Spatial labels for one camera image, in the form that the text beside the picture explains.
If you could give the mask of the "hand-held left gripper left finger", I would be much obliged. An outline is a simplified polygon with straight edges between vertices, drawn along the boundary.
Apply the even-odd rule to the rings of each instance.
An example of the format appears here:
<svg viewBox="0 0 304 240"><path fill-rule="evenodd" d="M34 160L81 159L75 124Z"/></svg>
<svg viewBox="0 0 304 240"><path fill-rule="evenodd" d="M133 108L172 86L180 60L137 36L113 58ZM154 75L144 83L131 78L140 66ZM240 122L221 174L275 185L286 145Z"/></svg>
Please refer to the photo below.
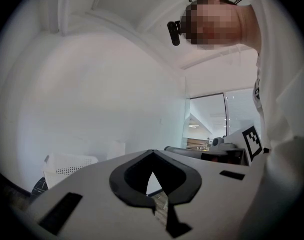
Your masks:
<svg viewBox="0 0 304 240"><path fill-rule="evenodd" d="M135 152L79 169L31 204L25 224L42 240L170 240L151 209L128 206L110 188L112 171L141 154ZM53 235L39 222L67 193L82 198L59 233Z"/></svg>

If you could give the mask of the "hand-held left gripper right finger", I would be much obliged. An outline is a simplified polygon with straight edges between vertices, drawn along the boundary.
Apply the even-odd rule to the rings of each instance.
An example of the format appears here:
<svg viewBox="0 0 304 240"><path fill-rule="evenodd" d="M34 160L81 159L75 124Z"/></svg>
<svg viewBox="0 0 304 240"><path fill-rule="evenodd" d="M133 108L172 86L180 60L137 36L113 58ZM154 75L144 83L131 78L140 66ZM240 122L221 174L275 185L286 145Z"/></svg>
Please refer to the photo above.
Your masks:
<svg viewBox="0 0 304 240"><path fill-rule="evenodd" d="M202 184L189 203L174 207L179 222L191 230L180 240L236 240L242 220L257 193L264 172L264 155L250 166L210 162L169 151L160 151L195 169Z"/></svg>

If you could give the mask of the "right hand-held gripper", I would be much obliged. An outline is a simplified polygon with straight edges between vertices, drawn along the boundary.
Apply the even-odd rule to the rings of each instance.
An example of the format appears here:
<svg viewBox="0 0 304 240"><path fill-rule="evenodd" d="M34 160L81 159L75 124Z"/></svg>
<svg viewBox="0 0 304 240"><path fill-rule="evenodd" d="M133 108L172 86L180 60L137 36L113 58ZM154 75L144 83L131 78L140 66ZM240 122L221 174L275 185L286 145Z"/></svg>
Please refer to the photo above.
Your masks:
<svg viewBox="0 0 304 240"><path fill-rule="evenodd" d="M250 166L254 157L263 152L263 147L255 126L249 125L226 137L213 139L210 150L203 153L172 146L165 147L164 151L210 162Z"/></svg>

